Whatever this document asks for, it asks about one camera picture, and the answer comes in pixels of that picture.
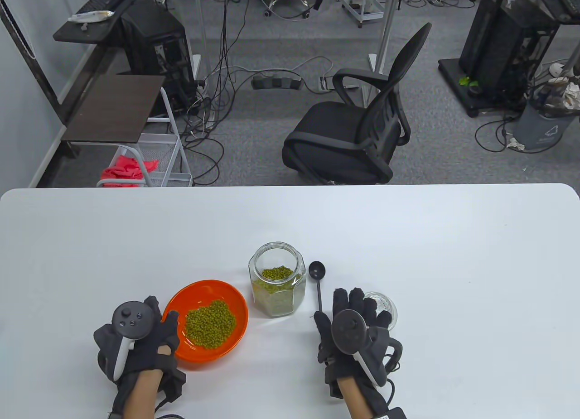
glass jar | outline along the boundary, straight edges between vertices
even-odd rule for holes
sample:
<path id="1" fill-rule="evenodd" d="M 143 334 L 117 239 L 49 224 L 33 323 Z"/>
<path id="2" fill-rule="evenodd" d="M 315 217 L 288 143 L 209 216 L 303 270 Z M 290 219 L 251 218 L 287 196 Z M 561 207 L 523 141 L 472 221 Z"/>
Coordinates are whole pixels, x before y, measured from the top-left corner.
<path id="1" fill-rule="evenodd" d="M 283 280 L 262 276 L 263 270 L 285 266 L 292 274 Z M 294 312 L 306 293 L 306 267 L 302 254 L 284 242 L 260 247 L 248 262 L 254 303 L 272 318 Z"/>

small glass dish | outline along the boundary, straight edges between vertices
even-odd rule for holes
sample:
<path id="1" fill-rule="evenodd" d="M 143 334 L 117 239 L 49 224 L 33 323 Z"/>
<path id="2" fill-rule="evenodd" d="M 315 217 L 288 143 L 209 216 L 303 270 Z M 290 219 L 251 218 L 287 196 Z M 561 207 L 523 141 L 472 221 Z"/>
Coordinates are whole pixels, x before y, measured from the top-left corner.
<path id="1" fill-rule="evenodd" d="M 382 311 L 388 311 L 393 316 L 393 320 L 389 324 L 389 331 L 393 330 L 394 326 L 397 324 L 397 308 L 393 300 L 380 292 L 367 292 L 364 297 L 366 299 L 371 298 L 377 302 L 377 315 Z"/>
<path id="2" fill-rule="evenodd" d="M 292 274 L 282 280 L 262 276 L 263 270 L 285 266 Z M 293 313 L 306 293 L 306 267 L 302 254 L 284 242 L 260 247 L 248 262 L 254 303 L 271 318 Z"/>

gray carpet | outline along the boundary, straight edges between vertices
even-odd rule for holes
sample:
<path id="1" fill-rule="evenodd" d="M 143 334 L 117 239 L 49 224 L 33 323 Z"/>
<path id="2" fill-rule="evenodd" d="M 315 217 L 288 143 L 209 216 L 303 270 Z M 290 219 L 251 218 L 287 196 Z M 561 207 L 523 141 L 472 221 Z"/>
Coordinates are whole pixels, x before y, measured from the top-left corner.
<path id="1" fill-rule="evenodd" d="M 195 34 L 194 0 L 179 1 L 186 11 L 184 23 L 194 31 L 193 48 L 199 49 Z M 216 63 L 223 5 L 203 0 L 208 26 L 212 65 Z M 243 19 L 245 0 L 228 6 L 229 35 L 237 34 Z M 281 5 L 281 15 L 296 13 Z M 518 154 L 506 151 L 492 154 L 474 141 L 475 129 L 498 115 L 470 119 L 451 94 L 437 71 L 437 60 L 457 57 L 468 34 L 476 9 L 461 10 L 431 5 L 414 9 L 403 5 L 394 18 L 389 43 L 390 61 L 403 44 L 425 23 L 433 28 L 429 38 L 401 84 L 401 95 L 409 123 L 411 141 L 398 148 L 391 166 L 392 183 L 526 183 L 562 182 L 580 191 L 580 133 L 578 121 L 572 124 L 555 148 L 542 154 Z M 367 68 L 367 54 L 377 50 L 381 22 L 365 24 L 362 29 L 335 0 L 325 0 L 321 10 L 306 21 L 288 22 L 263 17 L 263 6 L 251 0 L 246 26 L 230 52 L 230 63 L 248 68 L 292 67 L 314 55 L 325 55 L 335 63 L 334 73 L 342 67 Z M 578 29 L 561 27 L 545 61 L 565 58 L 578 40 Z M 112 73 L 124 70 L 126 61 L 118 61 Z M 328 62 L 316 60 L 298 71 L 306 82 L 317 86 L 317 78 Z M 244 79 L 240 73 L 238 79 Z M 317 96 L 307 90 L 254 91 L 249 82 L 236 96 L 230 116 L 213 133 L 226 148 L 220 163 L 220 178 L 215 185 L 300 185 L 308 184 L 294 170 L 282 164 L 280 150 L 286 135 L 307 109 L 316 102 L 337 100 L 335 94 Z M 491 148 L 499 145 L 492 128 L 481 131 L 481 140 Z M 217 158 L 220 149 L 204 142 L 199 151 Z M 114 149 L 85 146 L 75 160 L 64 160 L 53 181 L 55 187 L 91 187 L 108 165 Z M 188 152 L 194 174 L 210 166 L 202 156 Z M 199 179 L 211 181 L 215 174 Z"/>

computer tower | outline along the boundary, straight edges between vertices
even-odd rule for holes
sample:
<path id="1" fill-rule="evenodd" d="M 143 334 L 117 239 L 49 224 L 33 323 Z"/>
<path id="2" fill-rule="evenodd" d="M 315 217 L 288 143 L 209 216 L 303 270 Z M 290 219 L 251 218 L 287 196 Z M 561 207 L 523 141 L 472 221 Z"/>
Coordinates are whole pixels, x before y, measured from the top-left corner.
<path id="1" fill-rule="evenodd" d="M 460 68 L 477 80 L 494 102 L 518 103 L 529 79 L 558 31 L 558 22 L 535 0 L 481 0 L 459 59 Z"/>
<path id="2" fill-rule="evenodd" d="M 123 48 L 133 75 L 163 75 L 174 112 L 195 101 L 193 79 L 183 25 L 155 0 L 137 0 L 122 15 Z M 152 115 L 165 112 L 161 97 Z"/>

white wall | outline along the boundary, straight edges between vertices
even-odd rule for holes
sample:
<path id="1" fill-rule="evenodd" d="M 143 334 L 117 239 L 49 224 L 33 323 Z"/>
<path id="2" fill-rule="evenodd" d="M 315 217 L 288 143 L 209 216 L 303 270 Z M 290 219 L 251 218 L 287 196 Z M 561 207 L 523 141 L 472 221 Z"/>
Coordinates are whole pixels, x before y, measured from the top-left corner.
<path id="1" fill-rule="evenodd" d="M 64 129 L 0 22 L 0 195 L 36 186 Z"/>
<path id="2" fill-rule="evenodd" d="M 62 103 L 94 46 L 54 41 L 54 34 L 88 0 L 6 0 Z"/>

